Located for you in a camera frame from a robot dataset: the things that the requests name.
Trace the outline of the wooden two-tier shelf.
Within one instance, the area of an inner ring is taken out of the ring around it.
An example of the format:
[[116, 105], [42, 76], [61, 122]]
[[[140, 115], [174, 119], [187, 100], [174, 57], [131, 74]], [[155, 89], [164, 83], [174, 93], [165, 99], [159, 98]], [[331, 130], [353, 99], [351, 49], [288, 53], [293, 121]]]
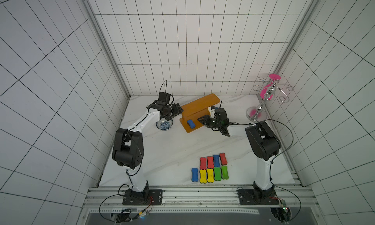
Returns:
[[[182, 113], [182, 118], [180, 118], [180, 123], [185, 129], [185, 131], [187, 133], [190, 133], [202, 127], [203, 125], [198, 121], [198, 118], [204, 115], [208, 115], [208, 108], [218, 104], [219, 102], [220, 99], [214, 93], [211, 93], [209, 95], [204, 96], [203, 98], [183, 105], [182, 109], [184, 111]], [[194, 129], [190, 129], [189, 125], [187, 124], [187, 121], [190, 119], [192, 119], [196, 125]]]

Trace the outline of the red eraser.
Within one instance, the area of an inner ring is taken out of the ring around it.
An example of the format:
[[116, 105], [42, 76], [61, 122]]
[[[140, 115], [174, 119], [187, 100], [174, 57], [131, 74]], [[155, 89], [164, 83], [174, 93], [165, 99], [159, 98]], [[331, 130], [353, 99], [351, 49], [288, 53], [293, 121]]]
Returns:
[[214, 158], [213, 156], [207, 157], [207, 169], [213, 169], [214, 168]]
[[201, 170], [207, 169], [207, 158], [205, 158], [205, 157], [200, 158], [200, 169]]
[[228, 164], [225, 153], [220, 153], [219, 157], [220, 157], [221, 165], [227, 165]]

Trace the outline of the green eraser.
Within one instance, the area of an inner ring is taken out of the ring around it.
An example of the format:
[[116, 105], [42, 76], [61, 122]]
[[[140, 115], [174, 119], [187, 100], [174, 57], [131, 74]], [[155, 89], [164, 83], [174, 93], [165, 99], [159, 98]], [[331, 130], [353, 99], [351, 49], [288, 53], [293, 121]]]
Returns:
[[226, 165], [221, 166], [221, 172], [222, 172], [222, 179], [228, 180], [229, 179], [229, 173], [228, 173], [228, 167]]
[[215, 167], [213, 169], [214, 172], [214, 180], [215, 181], [221, 181], [222, 180], [222, 171], [220, 167]]

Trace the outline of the yellow eraser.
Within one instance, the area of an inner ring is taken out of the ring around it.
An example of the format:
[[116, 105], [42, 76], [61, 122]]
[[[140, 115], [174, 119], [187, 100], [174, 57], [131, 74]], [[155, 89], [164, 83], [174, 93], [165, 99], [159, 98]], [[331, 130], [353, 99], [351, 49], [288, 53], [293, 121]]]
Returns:
[[212, 168], [207, 169], [207, 182], [214, 183], [214, 170]]
[[205, 169], [200, 169], [200, 183], [206, 184], [207, 183], [207, 171]]

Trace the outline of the blue eraser top shelf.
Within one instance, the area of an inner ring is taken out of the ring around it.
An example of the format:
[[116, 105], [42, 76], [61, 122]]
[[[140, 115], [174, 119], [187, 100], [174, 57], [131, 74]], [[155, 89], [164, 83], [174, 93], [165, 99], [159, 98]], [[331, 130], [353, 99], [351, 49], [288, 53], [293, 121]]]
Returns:
[[198, 182], [199, 181], [198, 169], [197, 168], [191, 169], [191, 181], [192, 182]]

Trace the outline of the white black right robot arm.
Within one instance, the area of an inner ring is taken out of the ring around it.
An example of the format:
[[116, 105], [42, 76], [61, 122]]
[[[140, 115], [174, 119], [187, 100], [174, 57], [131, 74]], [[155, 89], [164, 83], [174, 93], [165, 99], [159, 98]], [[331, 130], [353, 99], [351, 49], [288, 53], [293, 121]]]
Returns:
[[265, 121], [254, 124], [230, 122], [224, 108], [212, 106], [210, 114], [198, 118], [198, 121], [213, 131], [231, 137], [247, 138], [251, 149], [257, 157], [257, 173], [254, 181], [253, 197], [258, 201], [264, 200], [275, 193], [271, 177], [273, 160], [279, 154], [281, 142]]

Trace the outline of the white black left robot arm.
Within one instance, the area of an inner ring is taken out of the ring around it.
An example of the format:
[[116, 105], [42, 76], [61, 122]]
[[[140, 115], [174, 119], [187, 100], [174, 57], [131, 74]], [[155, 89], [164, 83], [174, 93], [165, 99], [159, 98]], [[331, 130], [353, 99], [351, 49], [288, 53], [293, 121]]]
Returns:
[[160, 120], [170, 121], [182, 114], [179, 104], [156, 102], [146, 107], [146, 112], [134, 124], [120, 127], [115, 133], [112, 159], [126, 169], [130, 180], [129, 189], [138, 196], [148, 197], [148, 181], [144, 177], [142, 161], [144, 158], [143, 133]]

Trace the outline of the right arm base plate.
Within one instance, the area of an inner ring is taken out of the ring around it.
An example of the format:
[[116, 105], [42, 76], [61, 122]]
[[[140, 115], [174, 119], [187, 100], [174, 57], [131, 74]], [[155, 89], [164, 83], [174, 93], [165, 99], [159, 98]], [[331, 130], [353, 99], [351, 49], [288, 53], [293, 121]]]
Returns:
[[236, 193], [241, 205], [279, 205], [279, 199], [274, 190], [257, 191], [254, 189], [237, 188]]

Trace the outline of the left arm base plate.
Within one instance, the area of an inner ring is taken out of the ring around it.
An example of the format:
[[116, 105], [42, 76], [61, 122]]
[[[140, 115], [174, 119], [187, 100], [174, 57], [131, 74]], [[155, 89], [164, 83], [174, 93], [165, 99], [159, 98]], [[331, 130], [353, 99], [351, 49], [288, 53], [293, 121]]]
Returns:
[[161, 205], [163, 190], [145, 189], [143, 192], [135, 192], [130, 189], [124, 193], [122, 205]]

